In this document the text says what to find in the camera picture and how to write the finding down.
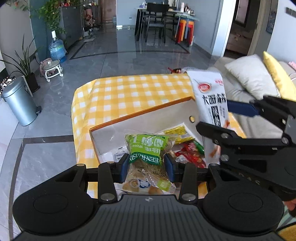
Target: green raisin package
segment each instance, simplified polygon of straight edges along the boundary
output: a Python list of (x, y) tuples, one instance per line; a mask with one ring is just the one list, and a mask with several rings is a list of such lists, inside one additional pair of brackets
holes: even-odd
[(163, 163), (164, 154), (171, 151), (177, 136), (129, 131), (125, 134), (130, 153), (129, 170), (121, 189), (138, 194), (173, 194)]

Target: beige sofa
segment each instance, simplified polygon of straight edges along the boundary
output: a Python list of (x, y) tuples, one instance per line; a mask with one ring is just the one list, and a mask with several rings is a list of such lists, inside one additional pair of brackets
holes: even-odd
[[(225, 68), (225, 64), (232, 62), (234, 59), (222, 57), (219, 58), (213, 67), (208, 68), (211, 71), (219, 71), (222, 75), (226, 98), (228, 100), (249, 103), (255, 98), (250, 95), (239, 83), (239, 81)], [(291, 77), (296, 85), (296, 72), (288, 64), (280, 62), (287, 74)], [(280, 138), (282, 131), (275, 125), (271, 124), (261, 116), (253, 118), (243, 115), (234, 114), (241, 127), (249, 138)]]

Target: doorway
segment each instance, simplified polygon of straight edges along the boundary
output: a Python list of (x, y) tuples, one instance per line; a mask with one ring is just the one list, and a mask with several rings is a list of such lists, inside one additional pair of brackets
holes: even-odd
[(239, 58), (249, 53), (252, 41), (264, 16), (266, 0), (236, 0), (234, 16), (227, 41), (224, 57)]
[(101, 16), (103, 23), (112, 22), (116, 17), (116, 0), (99, 0), (101, 4)]

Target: yellow checkered tablecloth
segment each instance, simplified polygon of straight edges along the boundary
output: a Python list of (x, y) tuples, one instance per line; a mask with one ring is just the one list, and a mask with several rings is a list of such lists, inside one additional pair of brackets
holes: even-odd
[[(173, 100), (193, 96), (187, 74), (149, 74), (96, 79), (79, 87), (72, 102), (72, 124), (78, 163), (97, 167), (89, 129)], [(245, 136), (232, 114), (230, 126)]]

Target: silver trash can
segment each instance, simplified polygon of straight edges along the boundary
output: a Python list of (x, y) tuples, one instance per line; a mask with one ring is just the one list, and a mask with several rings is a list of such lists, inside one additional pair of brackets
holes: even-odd
[(22, 77), (9, 82), (2, 92), (2, 98), (7, 102), (22, 126), (32, 123), (41, 107), (37, 107), (31, 95), (25, 89), (25, 82)]

